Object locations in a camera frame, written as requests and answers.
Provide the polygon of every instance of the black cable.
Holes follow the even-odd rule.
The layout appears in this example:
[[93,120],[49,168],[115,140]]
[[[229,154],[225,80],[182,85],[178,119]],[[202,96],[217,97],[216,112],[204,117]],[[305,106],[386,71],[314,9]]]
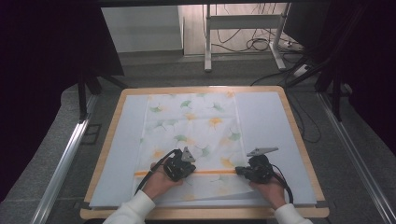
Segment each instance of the black cable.
[[145,175],[145,177],[143,178],[142,182],[140,182],[139,186],[137,186],[136,192],[134,194],[136,194],[140,189],[143,188],[143,186],[146,184],[146,182],[149,180],[149,178],[154,174],[154,172],[158,169],[158,167],[160,167],[160,165],[163,164],[163,162],[172,154],[176,151],[177,149],[173,149],[172,151],[170,151],[168,154],[166,154],[162,159],[160,159],[149,171],[148,173]]
[[293,193],[291,192],[291,188],[288,185],[288,182],[286,181],[285,176],[283,176],[282,172],[280,171],[279,167],[271,164],[272,166],[274,166],[281,174],[281,176],[274,174],[274,178],[279,181],[279,183],[281,183],[283,185],[283,187],[285,188],[286,192],[289,195],[289,203],[294,203],[294,198],[293,198]]
[[315,121],[312,119],[312,117],[306,112],[306,110],[301,106],[301,104],[300,104],[299,100],[297,99],[297,97],[296,97],[294,94],[292,94],[292,93],[290,93],[290,95],[296,100],[298,106],[304,111],[304,113],[305,113],[305,114],[308,116],[308,118],[314,123],[316,129],[318,130],[318,139],[309,140],[309,139],[305,138],[304,136],[303,136],[303,139],[304,139],[305,141],[309,142],[309,143],[318,143],[318,142],[320,141],[321,137],[322,137],[322,134],[321,134],[321,131],[320,131],[319,126],[315,123]]
[[301,132],[301,137],[304,139],[304,135],[305,135],[305,124],[304,124],[304,120],[303,117],[301,117],[300,112],[297,110],[297,107],[294,105],[294,103],[291,101],[291,99],[289,98],[289,95],[286,93],[286,98],[288,98],[289,104],[291,106],[291,108],[294,110],[294,113],[297,114],[297,117],[300,120],[300,123],[302,125],[302,127],[298,126],[298,128],[300,129]]
[[286,61],[286,62],[288,62],[288,63],[297,63],[297,62],[292,62],[290,59],[287,59],[286,58],[286,55],[301,55],[301,53],[295,53],[295,52],[288,52],[288,53],[283,53],[282,54],[282,59],[283,59],[283,61]]
[[301,67],[301,65],[303,65],[303,64],[305,64],[306,62],[308,61],[308,56],[306,56],[306,55],[303,55],[303,57],[289,70],[289,72],[285,75],[285,77],[282,79],[282,80],[280,80],[278,83],[277,83],[277,85],[278,86],[281,86],[280,85],[280,83],[281,82],[284,82],[284,86],[281,86],[281,87],[283,87],[284,89],[285,89],[285,91],[286,91],[286,88],[287,88],[287,81],[288,81],[288,78],[292,75],[292,74],[294,74],[295,73],[295,71],[297,71],[297,69],[299,69],[300,67]]
[[325,217],[324,219],[327,221],[327,223],[332,224],[332,222],[330,221],[330,219],[328,217]]
[[[255,10],[258,6],[256,6],[255,8],[253,8],[253,10],[251,11],[250,14],[252,14],[252,13],[254,12],[254,10]],[[217,15],[217,14],[218,14],[218,5],[216,5],[216,15]],[[228,38],[227,40],[225,40],[225,41],[221,40],[220,35],[219,35],[219,30],[217,30],[219,42],[220,42],[221,44],[227,43],[228,41],[230,41],[231,39],[233,39],[241,30],[242,30],[242,29],[237,30],[231,37],[229,37],[229,38]],[[265,51],[265,50],[267,50],[267,49],[269,48],[269,38],[268,38],[268,40],[265,39],[265,38],[255,38],[254,35],[255,35],[256,33],[257,33],[257,29],[254,31],[252,37],[247,41],[247,48],[246,48],[246,49],[240,49],[240,50],[238,50],[238,49],[229,49],[229,48],[226,48],[226,47],[224,47],[224,46],[222,46],[222,45],[219,45],[219,44],[211,44],[211,45],[212,45],[212,46],[215,46],[215,47],[220,47],[220,48],[223,48],[223,49],[227,49],[228,51],[231,51],[231,52],[245,52],[245,51],[248,51],[248,50],[256,50],[256,51]],[[258,48],[256,48],[255,44],[257,44],[257,43],[262,43],[262,42],[266,42],[266,43],[267,43],[267,45],[265,46],[265,48],[263,48],[263,49],[258,49]]]
[[272,14],[274,14],[274,12],[275,12],[275,7],[276,7],[276,3],[274,4],[274,7],[273,7],[273,12],[272,12]]
[[250,14],[253,14],[254,10],[256,10],[256,8],[259,8],[260,10],[260,5],[261,3],[256,4],[256,6],[253,8],[253,10],[251,10]]
[[[351,14],[346,14],[345,17],[341,20],[341,22],[334,29],[332,29],[332,32],[325,39],[321,40],[320,43],[318,43],[311,49],[293,50],[293,49],[285,49],[281,46],[277,46],[277,48],[283,49],[284,51],[288,51],[288,52],[299,52],[306,56],[311,56],[311,57],[316,56],[316,55],[320,54],[321,52],[326,51],[331,46],[331,43],[334,41],[335,37],[339,34],[339,32],[342,30],[342,28],[345,27],[345,25],[347,24],[348,18],[350,16],[351,16]],[[275,35],[274,33],[271,32],[271,29],[270,30],[263,29],[263,30],[268,32],[270,35]]]
[[225,7],[225,4],[224,4],[224,10],[230,15],[230,12],[227,10],[227,8]]
[[284,48],[284,47],[282,47],[280,45],[277,46],[277,49],[280,52],[295,53],[295,54],[306,54],[306,53],[304,53],[303,49],[286,49],[286,48]]
[[263,80],[263,79],[266,79],[266,78],[268,78],[268,77],[274,77],[274,76],[278,76],[278,75],[285,74],[285,73],[289,72],[289,70],[282,71],[282,72],[279,72],[279,73],[274,73],[274,74],[267,75],[267,76],[264,76],[264,77],[260,77],[259,79],[256,79],[254,82],[252,82],[252,83],[250,84],[250,86],[253,86],[253,85],[256,84],[257,82],[259,82],[259,81],[261,81],[261,80]]
[[[265,32],[267,32],[268,33],[268,35],[273,35],[273,36],[275,36],[276,34],[274,34],[274,33],[272,33],[271,32],[271,30],[272,29],[270,29],[270,30],[267,30],[267,29],[261,29],[262,30],[262,34],[264,35],[264,31]],[[280,40],[284,40],[284,41],[288,41],[288,42],[290,42],[290,43],[292,43],[292,44],[300,44],[300,43],[298,43],[298,42],[296,42],[296,41],[290,41],[290,40],[288,40],[288,39],[285,39],[285,38],[282,38],[282,37],[280,37],[279,38]]]

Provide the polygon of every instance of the forearm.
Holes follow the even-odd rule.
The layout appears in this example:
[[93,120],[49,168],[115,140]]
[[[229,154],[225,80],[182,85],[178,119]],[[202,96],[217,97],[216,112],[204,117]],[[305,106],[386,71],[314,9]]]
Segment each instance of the forearm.
[[291,203],[276,209],[275,217],[279,224],[312,224],[309,219],[303,218]]
[[128,203],[108,217],[104,224],[142,224],[146,215],[155,207],[155,203],[143,191],[139,190]]

